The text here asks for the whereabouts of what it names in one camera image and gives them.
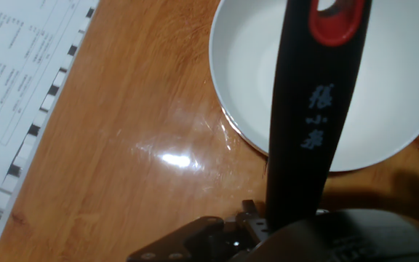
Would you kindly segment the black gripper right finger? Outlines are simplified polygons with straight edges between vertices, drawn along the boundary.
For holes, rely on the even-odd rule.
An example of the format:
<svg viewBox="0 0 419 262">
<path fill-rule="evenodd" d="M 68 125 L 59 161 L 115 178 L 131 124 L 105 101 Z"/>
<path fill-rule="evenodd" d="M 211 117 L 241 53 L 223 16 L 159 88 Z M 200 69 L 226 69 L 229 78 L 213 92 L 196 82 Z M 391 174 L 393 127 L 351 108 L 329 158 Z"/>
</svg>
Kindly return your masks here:
<svg viewBox="0 0 419 262">
<path fill-rule="evenodd" d="M 264 218 L 252 200 L 242 201 L 242 211 L 236 215 L 236 222 L 246 231 L 254 242 L 263 242 L 269 236 L 269 229 Z"/>
</svg>

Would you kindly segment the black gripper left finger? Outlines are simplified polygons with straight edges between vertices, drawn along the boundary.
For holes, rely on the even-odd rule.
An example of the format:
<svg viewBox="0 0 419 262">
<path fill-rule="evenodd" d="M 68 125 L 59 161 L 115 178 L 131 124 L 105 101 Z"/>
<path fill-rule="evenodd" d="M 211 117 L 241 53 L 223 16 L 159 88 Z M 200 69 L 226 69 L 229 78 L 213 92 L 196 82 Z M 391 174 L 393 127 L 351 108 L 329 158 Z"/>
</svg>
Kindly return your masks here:
<svg viewBox="0 0 419 262">
<path fill-rule="evenodd" d="M 192 261 L 193 254 L 186 243 L 192 239 L 202 240 L 210 234 L 223 230 L 224 220 L 215 216 L 198 218 L 161 239 L 130 254 L 132 261 Z"/>
</svg>

